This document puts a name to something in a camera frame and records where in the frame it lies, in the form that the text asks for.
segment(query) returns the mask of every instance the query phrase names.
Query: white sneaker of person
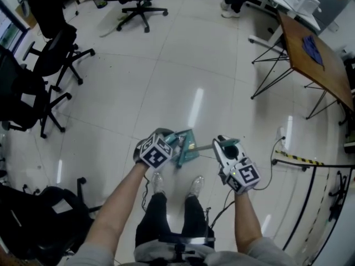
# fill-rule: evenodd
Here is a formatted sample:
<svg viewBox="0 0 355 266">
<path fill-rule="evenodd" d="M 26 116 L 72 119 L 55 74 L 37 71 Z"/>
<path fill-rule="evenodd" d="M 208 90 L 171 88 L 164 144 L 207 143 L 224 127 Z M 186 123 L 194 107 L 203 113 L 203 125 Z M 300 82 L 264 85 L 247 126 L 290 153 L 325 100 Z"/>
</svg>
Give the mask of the white sneaker of person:
<svg viewBox="0 0 355 266">
<path fill-rule="evenodd" d="M 159 171 L 156 171 L 153 173 L 153 176 L 151 178 L 151 184 L 153 186 L 153 192 L 154 194 L 156 193 L 163 193 L 164 192 L 164 179 L 161 176 L 161 173 Z"/>
<path fill-rule="evenodd" d="M 186 198 L 189 198 L 191 196 L 198 197 L 204 185 L 205 179 L 200 175 L 197 176 L 197 178 L 195 178 L 192 182 L 189 193 L 187 194 Z"/>
<path fill-rule="evenodd" d="M 234 12 L 232 9 L 229 9 L 227 11 L 222 11 L 222 17 L 224 18 L 239 18 L 240 15 L 239 13 Z"/>
<path fill-rule="evenodd" d="M 221 2 L 221 9 L 223 10 L 223 11 L 227 11 L 228 10 L 228 8 L 229 8 L 229 4 L 226 4 L 226 2 L 225 2 L 225 0 L 222 0 L 222 2 Z"/>
</svg>

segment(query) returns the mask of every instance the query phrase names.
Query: forearm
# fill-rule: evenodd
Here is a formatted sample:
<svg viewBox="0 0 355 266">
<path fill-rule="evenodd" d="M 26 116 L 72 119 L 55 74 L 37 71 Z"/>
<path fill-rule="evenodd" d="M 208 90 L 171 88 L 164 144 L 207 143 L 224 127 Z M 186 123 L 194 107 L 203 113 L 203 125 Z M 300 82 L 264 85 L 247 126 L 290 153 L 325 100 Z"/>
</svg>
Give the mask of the forearm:
<svg viewBox="0 0 355 266">
<path fill-rule="evenodd" d="M 249 245 L 261 237 L 260 224 L 248 193 L 235 195 L 235 240 L 238 251 L 246 253 Z"/>
<path fill-rule="evenodd" d="M 132 168 L 102 206 L 85 242 L 100 244 L 115 254 L 139 185 L 147 170 L 148 167 L 142 163 L 137 163 Z"/>
</svg>

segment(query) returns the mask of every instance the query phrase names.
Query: yellow black caution tape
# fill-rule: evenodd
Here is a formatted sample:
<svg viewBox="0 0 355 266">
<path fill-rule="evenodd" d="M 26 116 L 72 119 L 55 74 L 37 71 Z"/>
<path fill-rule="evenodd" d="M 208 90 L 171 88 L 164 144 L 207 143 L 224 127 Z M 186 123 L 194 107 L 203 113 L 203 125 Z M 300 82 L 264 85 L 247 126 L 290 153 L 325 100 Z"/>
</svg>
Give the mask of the yellow black caution tape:
<svg viewBox="0 0 355 266">
<path fill-rule="evenodd" d="M 277 151 L 276 150 L 275 153 L 282 154 L 285 157 L 292 158 L 292 159 L 297 160 L 297 161 L 311 163 L 313 165 L 319 165 L 319 166 L 323 166 L 324 165 L 323 162 L 312 161 L 312 160 L 308 160 L 308 159 L 303 158 L 303 157 L 297 157 L 297 156 L 294 156 L 294 155 L 289 155 L 289 154 L 287 154 L 285 152 L 282 152 L 282 151 Z"/>
</svg>

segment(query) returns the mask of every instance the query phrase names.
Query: white tile floor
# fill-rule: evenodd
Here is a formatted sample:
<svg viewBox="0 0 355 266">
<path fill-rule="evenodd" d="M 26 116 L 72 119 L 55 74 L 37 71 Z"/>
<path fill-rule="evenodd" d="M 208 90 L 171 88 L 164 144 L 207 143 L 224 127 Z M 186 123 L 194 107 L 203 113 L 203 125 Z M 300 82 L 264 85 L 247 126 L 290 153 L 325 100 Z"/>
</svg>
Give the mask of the white tile floor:
<svg viewBox="0 0 355 266">
<path fill-rule="evenodd" d="M 260 169 L 259 188 L 266 186 L 271 176 L 270 153 L 281 126 L 291 130 L 291 154 L 326 163 L 353 162 L 341 148 L 344 128 L 337 125 L 343 116 L 339 106 L 334 105 L 313 119 L 305 120 L 321 94 L 319 90 L 303 87 L 309 83 L 306 78 L 294 73 L 254 100 L 250 99 L 272 64 L 251 64 L 265 49 L 249 43 L 247 37 L 249 34 L 268 37 L 267 28 L 275 29 L 277 21 L 247 7 L 242 9 L 239 20 L 223 19 L 219 2 L 155 0 L 153 5 L 168 8 L 169 15 L 149 16 L 150 33 L 144 33 L 140 18 L 134 18 L 121 32 L 114 30 L 105 38 L 99 36 L 117 24 L 120 4 L 110 2 L 105 8 L 96 9 L 92 1 L 86 1 L 79 5 L 77 17 L 74 17 L 74 8 L 68 7 L 65 16 L 67 20 L 74 17 L 70 24 L 78 29 L 80 48 L 92 47 L 97 54 L 75 65 L 84 78 L 82 86 L 77 85 L 70 71 L 61 83 L 63 91 L 73 94 L 71 101 L 56 107 L 55 114 L 67 127 L 66 133 L 61 134 L 48 121 L 46 140 L 39 137 L 38 125 L 27 133 L 11 131 L 8 134 L 7 168 L 12 185 L 20 189 L 26 183 L 31 190 L 58 185 L 75 191 L 75 180 L 84 176 L 87 178 L 84 187 L 87 205 L 102 204 L 133 166 L 132 154 L 139 139 L 147 137 L 157 127 L 176 131 L 188 128 L 197 90 L 203 92 L 193 124 L 197 143 L 209 144 L 219 134 L 240 138 L 247 154 Z M 37 41 L 36 48 L 44 46 L 37 27 L 19 52 L 23 52 L 25 44 L 32 39 Z M 28 58 L 29 68 L 35 61 L 33 57 Z M 287 62 L 279 63 L 273 76 L 287 66 Z M 56 76 L 48 78 L 51 83 L 56 79 Z M 222 208 L 229 191 L 217 177 L 214 154 L 201 154 L 178 173 L 173 173 L 171 166 L 164 170 L 169 224 L 177 232 L 182 228 L 183 200 L 195 176 L 205 177 L 200 202 L 204 208 L 212 207 L 210 220 Z M 325 185 L 330 190 L 335 184 L 336 171 L 332 170 L 328 179 L 327 174 L 328 170 L 317 172 L 306 214 L 286 249 L 295 257 L 304 248 L 305 238 L 317 217 Z M 310 180 L 311 171 L 278 165 L 273 169 L 268 189 L 250 192 L 261 225 L 266 218 L 269 220 L 269 224 L 263 226 L 264 235 L 273 238 L 280 247 L 295 225 Z M 133 260 L 135 228 L 144 215 L 140 207 L 144 184 L 140 186 L 119 244 L 116 258 L 120 262 Z M 326 196 L 317 221 L 325 221 L 330 204 Z M 234 209 L 230 208 L 215 226 L 217 250 L 236 250 L 233 227 Z M 314 244 L 323 229 L 323 224 L 315 228 L 311 239 Z"/>
</svg>

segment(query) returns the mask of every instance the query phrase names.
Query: blue cloth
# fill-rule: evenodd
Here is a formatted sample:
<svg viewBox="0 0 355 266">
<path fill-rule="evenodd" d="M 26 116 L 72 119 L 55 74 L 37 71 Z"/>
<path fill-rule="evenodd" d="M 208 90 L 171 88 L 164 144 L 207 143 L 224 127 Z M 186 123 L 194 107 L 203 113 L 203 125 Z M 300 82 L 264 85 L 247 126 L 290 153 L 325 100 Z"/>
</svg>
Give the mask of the blue cloth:
<svg viewBox="0 0 355 266">
<path fill-rule="evenodd" d="M 303 38 L 303 49 L 318 64 L 323 66 L 323 60 L 312 35 Z"/>
</svg>

